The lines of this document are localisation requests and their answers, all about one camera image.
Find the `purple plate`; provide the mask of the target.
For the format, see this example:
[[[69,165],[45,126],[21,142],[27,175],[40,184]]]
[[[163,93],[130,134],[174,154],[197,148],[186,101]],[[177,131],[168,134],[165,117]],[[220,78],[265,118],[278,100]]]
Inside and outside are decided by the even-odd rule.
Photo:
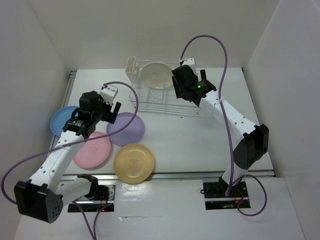
[[[106,133],[109,135],[123,126],[125,126],[132,118],[134,114],[131,112],[122,112],[117,115],[115,122],[108,123],[106,127]],[[116,145],[126,146],[129,144],[138,143],[144,136],[145,124],[139,116],[135,116],[133,121],[122,131],[110,135],[109,139]]]

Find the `cream plate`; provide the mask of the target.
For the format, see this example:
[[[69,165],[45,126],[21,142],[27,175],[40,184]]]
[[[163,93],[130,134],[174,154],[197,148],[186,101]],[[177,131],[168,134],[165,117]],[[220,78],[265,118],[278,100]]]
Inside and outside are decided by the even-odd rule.
[[[140,72],[141,80],[150,88],[163,90],[173,85],[172,69],[162,62],[151,62]]]

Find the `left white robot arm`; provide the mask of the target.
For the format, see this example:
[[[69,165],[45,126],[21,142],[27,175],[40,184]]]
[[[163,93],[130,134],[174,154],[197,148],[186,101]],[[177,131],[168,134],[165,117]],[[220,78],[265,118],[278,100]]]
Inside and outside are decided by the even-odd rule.
[[[82,173],[69,183],[61,183],[61,178],[97,123],[115,122],[121,107],[121,103],[113,103],[118,91],[109,85],[100,92],[93,90],[81,95],[78,108],[65,122],[56,149],[27,181],[18,181],[14,186],[20,214],[53,223],[70,202],[81,196],[93,200],[99,195],[98,179],[94,176]]]

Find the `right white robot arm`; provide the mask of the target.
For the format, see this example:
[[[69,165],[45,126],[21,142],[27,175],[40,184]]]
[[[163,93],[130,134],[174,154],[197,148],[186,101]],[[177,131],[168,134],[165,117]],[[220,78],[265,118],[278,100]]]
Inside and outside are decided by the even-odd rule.
[[[227,123],[228,141],[232,144],[233,162],[220,176],[219,192],[231,196],[248,169],[268,151],[269,129],[244,117],[207,79],[198,80],[194,70],[181,65],[172,70],[176,97],[192,102],[221,123]]]

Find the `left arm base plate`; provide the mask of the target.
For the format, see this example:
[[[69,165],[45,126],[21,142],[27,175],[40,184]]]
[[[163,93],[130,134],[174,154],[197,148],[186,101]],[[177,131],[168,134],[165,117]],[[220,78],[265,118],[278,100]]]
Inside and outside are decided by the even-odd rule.
[[[75,200],[85,213],[113,212],[115,209],[116,183],[107,182],[100,184],[100,189],[94,198],[80,196]]]

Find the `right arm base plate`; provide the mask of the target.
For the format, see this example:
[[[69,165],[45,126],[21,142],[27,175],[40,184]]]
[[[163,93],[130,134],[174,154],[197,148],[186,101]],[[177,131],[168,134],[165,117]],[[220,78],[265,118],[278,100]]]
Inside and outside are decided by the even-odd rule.
[[[218,182],[204,182],[200,193],[204,195],[206,210],[236,209],[240,203],[240,209],[251,207],[247,186],[244,181],[237,184],[228,196],[220,189]]]

